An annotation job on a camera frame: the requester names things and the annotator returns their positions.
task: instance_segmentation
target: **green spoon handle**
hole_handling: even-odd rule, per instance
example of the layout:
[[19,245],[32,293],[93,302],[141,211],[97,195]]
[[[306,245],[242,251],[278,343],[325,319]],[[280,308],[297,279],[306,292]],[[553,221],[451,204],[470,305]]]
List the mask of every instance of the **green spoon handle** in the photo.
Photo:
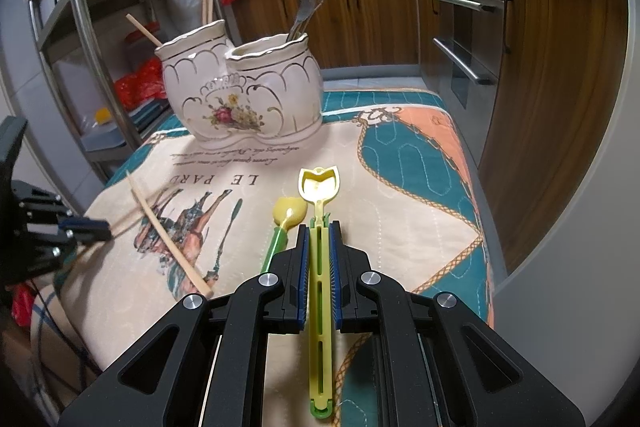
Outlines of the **green spoon handle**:
[[281,229],[281,227],[276,227],[273,229],[273,237],[271,237],[271,244],[269,245],[269,249],[267,250],[267,257],[262,264],[262,269],[260,273],[265,273],[269,270],[269,265],[271,264],[271,259],[275,254],[284,250],[287,246],[287,231]]

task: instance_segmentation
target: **oven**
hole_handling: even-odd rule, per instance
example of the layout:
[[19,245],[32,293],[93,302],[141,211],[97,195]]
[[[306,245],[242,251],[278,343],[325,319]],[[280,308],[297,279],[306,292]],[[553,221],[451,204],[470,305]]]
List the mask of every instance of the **oven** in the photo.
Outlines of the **oven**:
[[440,19],[433,42],[446,57],[438,91],[477,166],[494,110],[506,0],[433,1]]

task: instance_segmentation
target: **metal bolt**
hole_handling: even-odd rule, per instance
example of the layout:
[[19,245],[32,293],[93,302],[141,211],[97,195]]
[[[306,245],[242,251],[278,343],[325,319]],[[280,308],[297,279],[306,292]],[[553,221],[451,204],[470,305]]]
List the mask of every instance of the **metal bolt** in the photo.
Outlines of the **metal bolt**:
[[378,284],[380,282],[381,277],[378,272],[364,272],[360,276],[360,279],[365,284],[373,285],[373,284]]
[[258,282],[262,286],[273,286],[276,282],[278,282],[278,276],[274,273],[263,273],[258,277]]
[[182,300],[182,305],[188,310],[194,310],[196,308],[199,308],[201,304],[202,304],[202,297],[195,293],[192,293],[191,295],[187,295]]
[[456,296],[450,293],[441,293],[436,297],[436,301],[443,308],[453,308],[458,303]]

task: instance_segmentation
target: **triangular cutout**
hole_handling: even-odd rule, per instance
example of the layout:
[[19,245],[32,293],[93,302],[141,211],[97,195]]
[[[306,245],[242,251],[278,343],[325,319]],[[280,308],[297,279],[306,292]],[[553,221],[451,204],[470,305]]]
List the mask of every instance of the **triangular cutout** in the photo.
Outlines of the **triangular cutout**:
[[164,330],[153,344],[147,346],[140,356],[124,369],[119,375],[120,382],[141,393],[153,394],[179,331],[180,328],[177,326]]
[[520,372],[476,328],[463,326],[462,333],[485,391],[496,393],[520,380]]

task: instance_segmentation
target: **quilted tablecloth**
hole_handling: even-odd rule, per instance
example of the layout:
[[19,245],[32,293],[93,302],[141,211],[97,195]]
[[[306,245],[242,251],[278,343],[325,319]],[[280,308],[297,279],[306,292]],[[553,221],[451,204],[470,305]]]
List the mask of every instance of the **quilted tablecloth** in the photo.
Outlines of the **quilted tablecloth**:
[[[345,243],[410,291],[448,290],[491,322],[492,284],[459,138],[442,100],[426,90],[326,92],[323,123],[285,146],[252,138],[206,151],[169,119],[126,162],[88,211],[116,239],[82,257],[62,286],[63,308],[105,368],[186,293],[183,270],[143,219],[125,178],[141,186],[163,226],[214,296],[260,271],[277,197],[298,195],[300,168],[336,165],[328,204]],[[312,216],[308,212],[306,220]],[[289,232],[289,244],[296,229]],[[265,426],[322,423],[308,411],[306,335],[271,335]],[[337,334],[333,425],[375,426],[366,335]]]

